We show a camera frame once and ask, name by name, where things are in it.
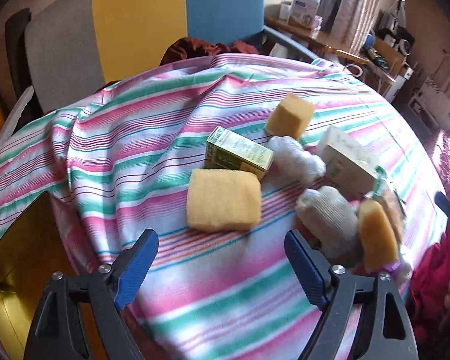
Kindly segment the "green yellow small box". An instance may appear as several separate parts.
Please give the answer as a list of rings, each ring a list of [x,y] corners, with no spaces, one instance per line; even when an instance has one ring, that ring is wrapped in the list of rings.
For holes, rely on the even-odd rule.
[[[251,172],[262,180],[272,165],[274,152],[224,127],[216,127],[205,145],[205,160],[215,167]]]

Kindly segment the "curtain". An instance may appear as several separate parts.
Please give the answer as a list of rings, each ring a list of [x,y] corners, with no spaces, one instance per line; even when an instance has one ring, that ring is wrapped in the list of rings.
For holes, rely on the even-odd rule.
[[[341,0],[330,35],[342,49],[357,55],[375,23],[380,0]]]

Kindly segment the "white plastic wrapped ball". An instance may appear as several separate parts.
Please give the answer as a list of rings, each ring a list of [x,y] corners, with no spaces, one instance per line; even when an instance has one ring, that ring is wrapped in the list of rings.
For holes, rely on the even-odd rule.
[[[291,136],[273,136],[267,148],[273,152],[273,164],[281,174],[306,188],[325,175],[325,162],[318,155],[305,150]]]

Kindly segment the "tall yellow sponge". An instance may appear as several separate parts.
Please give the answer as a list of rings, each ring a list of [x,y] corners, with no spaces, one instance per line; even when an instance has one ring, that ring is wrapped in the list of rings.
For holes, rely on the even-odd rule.
[[[363,249],[363,265],[367,272],[399,261],[398,243],[384,208],[366,199],[358,208],[358,238]]]

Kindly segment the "grey yellow blue headboard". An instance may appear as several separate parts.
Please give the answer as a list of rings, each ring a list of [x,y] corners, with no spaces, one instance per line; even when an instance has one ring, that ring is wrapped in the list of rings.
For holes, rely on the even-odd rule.
[[[264,0],[57,0],[25,29],[44,112],[155,68],[180,38],[230,44],[262,30]]]

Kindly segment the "white box on desk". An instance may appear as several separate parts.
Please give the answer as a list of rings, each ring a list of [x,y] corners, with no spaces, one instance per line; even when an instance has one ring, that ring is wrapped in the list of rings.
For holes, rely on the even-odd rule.
[[[292,0],[289,24],[311,29],[320,0]]]

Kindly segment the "striped bed sheet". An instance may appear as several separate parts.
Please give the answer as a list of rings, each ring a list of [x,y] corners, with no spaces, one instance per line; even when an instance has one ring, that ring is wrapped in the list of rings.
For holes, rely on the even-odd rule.
[[[297,359],[322,300],[284,247],[333,264],[417,266],[446,230],[439,176],[409,125],[326,60],[200,57],[33,121],[0,148],[0,240],[42,193],[93,272],[146,229],[158,250],[127,305],[172,359]]]

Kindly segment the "red garment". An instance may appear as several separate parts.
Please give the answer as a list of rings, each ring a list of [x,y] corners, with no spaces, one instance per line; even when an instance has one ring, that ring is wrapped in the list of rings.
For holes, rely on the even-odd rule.
[[[407,311],[419,348],[437,334],[445,314],[444,300],[450,283],[450,231],[431,245],[413,272]]]

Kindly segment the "dark red cloth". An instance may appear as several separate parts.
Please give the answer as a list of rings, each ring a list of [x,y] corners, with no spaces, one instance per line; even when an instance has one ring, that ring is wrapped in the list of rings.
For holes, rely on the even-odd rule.
[[[260,52],[254,46],[243,41],[234,41],[227,45],[221,42],[213,44],[195,37],[183,37],[167,48],[160,65],[221,54],[259,55]]]

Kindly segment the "cluttered shelf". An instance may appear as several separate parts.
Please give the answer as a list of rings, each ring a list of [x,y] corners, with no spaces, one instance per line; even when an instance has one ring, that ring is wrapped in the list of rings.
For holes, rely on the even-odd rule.
[[[414,70],[407,63],[415,38],[407,31],[406,0],[383,11],[362,47],[368,58],[363,80],[392,103]]]

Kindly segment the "cracker packet green edges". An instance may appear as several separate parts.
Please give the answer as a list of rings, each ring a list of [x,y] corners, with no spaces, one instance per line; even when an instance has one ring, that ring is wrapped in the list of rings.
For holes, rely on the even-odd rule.
[[[401,244],[406,231],[407,214],[405,203],[398,195],[387,172],[381,166],[375,167],[376,181],[372,189],[371,198],[377,201],[385,211],[398,244]]]

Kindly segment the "white cream carton box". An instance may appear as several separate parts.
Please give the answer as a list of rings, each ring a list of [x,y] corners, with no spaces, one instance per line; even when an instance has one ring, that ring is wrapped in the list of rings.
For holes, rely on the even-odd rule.
[[[325,162],[325,176],[342,195],[359,198],[372,191],[378,177],[378,159],[351,135],[331,125],[315,153]]]

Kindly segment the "yellow sponge cube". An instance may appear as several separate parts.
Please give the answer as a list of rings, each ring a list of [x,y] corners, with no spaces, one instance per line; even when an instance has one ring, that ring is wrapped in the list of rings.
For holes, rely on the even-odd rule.
[[[314,115],[314,105],[295,94],[286,94],[266,121],[265,130],[278,137],[298,140]]]

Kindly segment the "purple packet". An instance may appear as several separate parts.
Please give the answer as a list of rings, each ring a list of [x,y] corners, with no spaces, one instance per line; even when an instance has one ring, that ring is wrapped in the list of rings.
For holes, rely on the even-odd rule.
[[[401,268],[401,261],[392,262],[381,267],[382,272],[387,272],[390,275],[395,275]]]

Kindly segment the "beige knit sock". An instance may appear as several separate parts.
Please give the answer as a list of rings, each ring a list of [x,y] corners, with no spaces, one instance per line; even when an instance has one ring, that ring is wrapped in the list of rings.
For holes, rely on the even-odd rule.
[[[297,217],[319,240],[326,258],[339,258],[359,247],[358,218],[351,205],[332,186],[305,189],[297,199]]]

